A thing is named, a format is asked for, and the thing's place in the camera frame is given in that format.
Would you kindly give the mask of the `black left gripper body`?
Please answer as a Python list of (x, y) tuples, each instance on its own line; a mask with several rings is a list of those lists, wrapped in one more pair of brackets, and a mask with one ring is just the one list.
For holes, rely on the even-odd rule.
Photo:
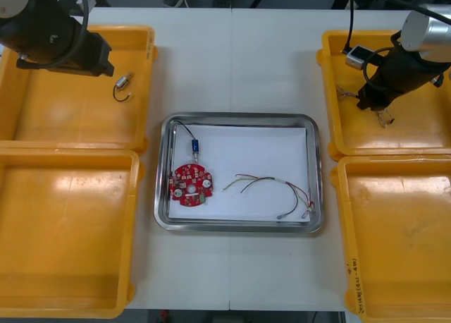
[(97, 32), (89, 32), (78, 53), (62, 66), (63, 73), (112, 77), (114, 67), (109, 62), (112, 48)]

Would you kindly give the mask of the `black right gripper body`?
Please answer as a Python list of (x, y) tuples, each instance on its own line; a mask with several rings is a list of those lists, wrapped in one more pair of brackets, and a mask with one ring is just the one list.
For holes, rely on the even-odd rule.
[(395, 99), (402, 96), (402, 91), (396, 90), (385, 84), (379, 69), (377, 69), (370, 78), (367, 73), (367, 67), (364, 67), (363, 76), (365, 84), (357, 93), (357, 99), (359, 100), (357, 102), (357, 107), (359, 109), (382, 111)]

